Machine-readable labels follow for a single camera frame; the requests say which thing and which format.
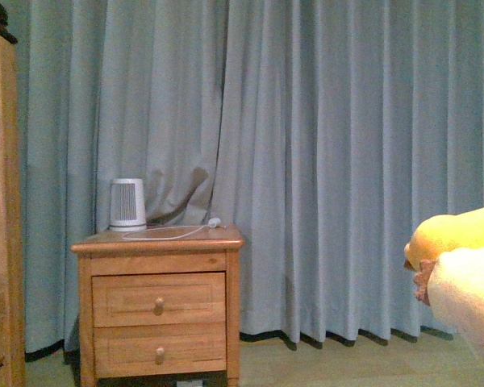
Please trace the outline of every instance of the wooden floor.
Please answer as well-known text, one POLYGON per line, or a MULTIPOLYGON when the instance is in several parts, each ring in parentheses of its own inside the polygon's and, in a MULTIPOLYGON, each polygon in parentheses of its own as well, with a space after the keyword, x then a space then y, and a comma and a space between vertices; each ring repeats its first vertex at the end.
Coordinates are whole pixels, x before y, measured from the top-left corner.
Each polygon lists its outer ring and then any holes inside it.
MULTIPOLYGON (((459 337, 424 332, 417 343, 393 336, 387 345, 359 336, 353 347, 327 339, 319 349, 301 342, 290 350, 280 339, 242 343, 243 387, 484 387, 484 368, 459 337)), ((78 386, 78 361, 56 352, 27 364, 27 387, 78 386)), ((208 374, 207 387, 224 375, 208 374)), ((204 375, 187 376, 201 378, 204 375)), ((101 387, 170 387, 172 377, 101 381, 101 387)))

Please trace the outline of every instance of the electrical outlet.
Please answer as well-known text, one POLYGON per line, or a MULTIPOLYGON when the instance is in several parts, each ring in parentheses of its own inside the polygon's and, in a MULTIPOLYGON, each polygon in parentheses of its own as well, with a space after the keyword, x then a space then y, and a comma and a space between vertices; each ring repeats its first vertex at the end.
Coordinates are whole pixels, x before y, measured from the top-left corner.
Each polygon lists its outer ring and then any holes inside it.
POLYGON ((179 381, 176 387, 202 387, 202 381, 179 381))

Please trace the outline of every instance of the nightstand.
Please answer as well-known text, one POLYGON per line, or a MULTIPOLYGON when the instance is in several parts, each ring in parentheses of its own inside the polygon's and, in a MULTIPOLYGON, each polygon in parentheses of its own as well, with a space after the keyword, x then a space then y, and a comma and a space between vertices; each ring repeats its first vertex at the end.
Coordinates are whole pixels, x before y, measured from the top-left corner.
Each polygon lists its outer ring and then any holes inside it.
MULTIPOLYGON (((186 228, 141 231, 172 238, 186 228)), ((240 373, 239 249, 235 226, 184 239, 125 240, 105 231, 75 243, 81 386, 103 377, 240 373)))

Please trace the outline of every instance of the space heater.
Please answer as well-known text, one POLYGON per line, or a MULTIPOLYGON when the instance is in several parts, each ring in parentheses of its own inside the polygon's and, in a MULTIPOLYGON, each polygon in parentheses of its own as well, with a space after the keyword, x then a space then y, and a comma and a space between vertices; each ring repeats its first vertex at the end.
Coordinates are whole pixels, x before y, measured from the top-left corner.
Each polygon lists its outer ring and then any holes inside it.
POLYGON ((140 231, 147 228, 142 179, 111 181, 110 230, 140 231))

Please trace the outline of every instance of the blue curtain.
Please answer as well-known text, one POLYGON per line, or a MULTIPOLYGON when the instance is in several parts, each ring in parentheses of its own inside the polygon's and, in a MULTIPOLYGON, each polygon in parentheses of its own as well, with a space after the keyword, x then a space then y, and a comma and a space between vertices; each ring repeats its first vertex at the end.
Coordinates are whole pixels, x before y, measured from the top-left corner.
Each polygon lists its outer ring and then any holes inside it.
POLYGON ((231 2, 225 84, 212 211, 248 241, 243 332, 452 331, 403 248, 484 205, 484 1, 231 2))
POLYGON ((144 179, 150 219, 240 227, 245 333, 450 331, 403 247, 484 206, 484 0, 3 4, 28 352, 77 346, 69 245, 107 227, 114 177, 144 179))

